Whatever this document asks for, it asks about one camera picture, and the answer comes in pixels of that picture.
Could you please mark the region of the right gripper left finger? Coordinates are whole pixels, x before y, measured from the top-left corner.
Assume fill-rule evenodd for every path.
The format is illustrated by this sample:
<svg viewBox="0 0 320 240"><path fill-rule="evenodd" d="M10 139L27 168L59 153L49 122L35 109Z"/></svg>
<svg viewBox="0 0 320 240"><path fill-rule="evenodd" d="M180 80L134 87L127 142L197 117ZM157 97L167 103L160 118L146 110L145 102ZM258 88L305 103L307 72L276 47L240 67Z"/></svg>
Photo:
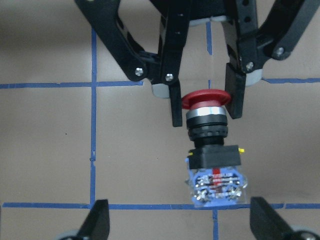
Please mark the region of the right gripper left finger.
<svg viewBox="0 0 320 240"><path fill-rule="evenodd" d="M107 199L96 200L75 240L107 240L110 234L109 203Z"/></svg>

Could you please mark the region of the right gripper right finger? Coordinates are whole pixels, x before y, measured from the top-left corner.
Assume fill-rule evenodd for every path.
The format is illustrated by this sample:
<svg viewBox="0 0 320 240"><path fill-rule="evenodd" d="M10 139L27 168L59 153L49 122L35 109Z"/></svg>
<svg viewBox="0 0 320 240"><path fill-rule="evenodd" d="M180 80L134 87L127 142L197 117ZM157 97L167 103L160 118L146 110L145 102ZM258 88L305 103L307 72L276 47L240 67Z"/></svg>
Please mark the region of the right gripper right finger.
<svg viewBox="0 0 320 240"><path fill-rule="evenodd" d="M295 234L263 197L250 199L249 225L256 240L290 240Z"/></svg>

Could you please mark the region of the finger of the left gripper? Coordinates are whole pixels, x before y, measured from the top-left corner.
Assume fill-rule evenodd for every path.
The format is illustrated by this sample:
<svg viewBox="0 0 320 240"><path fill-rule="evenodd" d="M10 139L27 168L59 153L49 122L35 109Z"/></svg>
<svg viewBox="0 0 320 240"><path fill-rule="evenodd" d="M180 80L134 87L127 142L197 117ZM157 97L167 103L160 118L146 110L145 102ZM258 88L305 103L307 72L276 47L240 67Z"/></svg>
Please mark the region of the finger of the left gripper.
<svg viewBox="0 0 320 240"><path fill-rule="evenodd" d="M318 0L276 0L258 26L256 1L225 1L225 91L231 96L226 109L232 119L242 117L245 88L262 79L268 60L283 61L291 55L319 6Z"/></svg>
<svg viewBox="0 0 320 240"><path fill-rule="evenodd" d="M179 71L189 29L189 1L153 0L160 12L158 52L144 50L119 17L118 0L77 0L77 7L130 81L147 78L170 99L172 125L183 124Z"/></svg>

